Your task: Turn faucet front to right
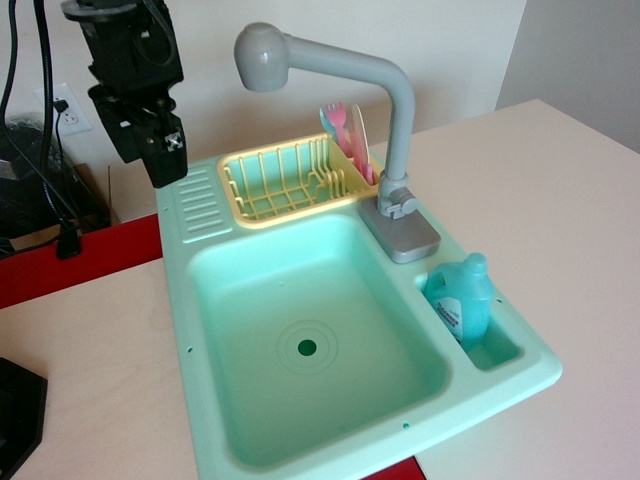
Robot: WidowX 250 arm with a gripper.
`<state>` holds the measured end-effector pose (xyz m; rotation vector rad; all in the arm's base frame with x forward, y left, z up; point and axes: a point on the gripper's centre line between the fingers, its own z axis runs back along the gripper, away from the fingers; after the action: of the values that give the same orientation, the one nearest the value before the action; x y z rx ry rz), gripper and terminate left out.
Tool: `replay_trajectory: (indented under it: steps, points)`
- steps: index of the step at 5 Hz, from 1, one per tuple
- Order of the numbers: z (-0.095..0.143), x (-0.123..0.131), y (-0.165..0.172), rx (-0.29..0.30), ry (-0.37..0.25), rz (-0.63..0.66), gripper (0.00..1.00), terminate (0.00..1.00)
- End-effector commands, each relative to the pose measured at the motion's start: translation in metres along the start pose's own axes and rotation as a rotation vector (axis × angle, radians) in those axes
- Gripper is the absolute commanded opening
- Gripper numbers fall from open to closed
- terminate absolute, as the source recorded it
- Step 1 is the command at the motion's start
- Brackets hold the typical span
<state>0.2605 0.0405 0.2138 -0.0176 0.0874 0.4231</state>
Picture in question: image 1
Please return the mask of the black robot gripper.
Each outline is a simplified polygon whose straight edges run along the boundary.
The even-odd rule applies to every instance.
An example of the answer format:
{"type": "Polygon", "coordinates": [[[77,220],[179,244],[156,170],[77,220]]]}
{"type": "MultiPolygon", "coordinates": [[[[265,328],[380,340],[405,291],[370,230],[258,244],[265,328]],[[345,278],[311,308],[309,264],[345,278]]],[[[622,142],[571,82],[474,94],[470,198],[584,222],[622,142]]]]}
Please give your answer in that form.
{"type": "Polygon", "coordinates": [[[156,189],[184,178],[186,139],[169,96],[184,76],[166,4],[65,1],[61,9],[80,25],[92,57],[89,70],[99,83],[88,94],[121,159],[141,158],[156,189]],[[123,102],[145,110],[134,128],[123,102]]]}

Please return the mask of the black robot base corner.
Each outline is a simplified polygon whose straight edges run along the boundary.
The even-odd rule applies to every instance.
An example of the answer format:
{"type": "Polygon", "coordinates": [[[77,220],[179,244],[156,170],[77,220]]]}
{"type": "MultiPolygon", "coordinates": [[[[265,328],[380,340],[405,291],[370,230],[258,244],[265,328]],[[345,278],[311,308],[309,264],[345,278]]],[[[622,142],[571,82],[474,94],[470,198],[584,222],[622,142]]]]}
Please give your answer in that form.
{"type": "Polygon", "coordinates": [[[1,478],[11,479],[42,440],[48,381],[1,359],[1,478]]]}

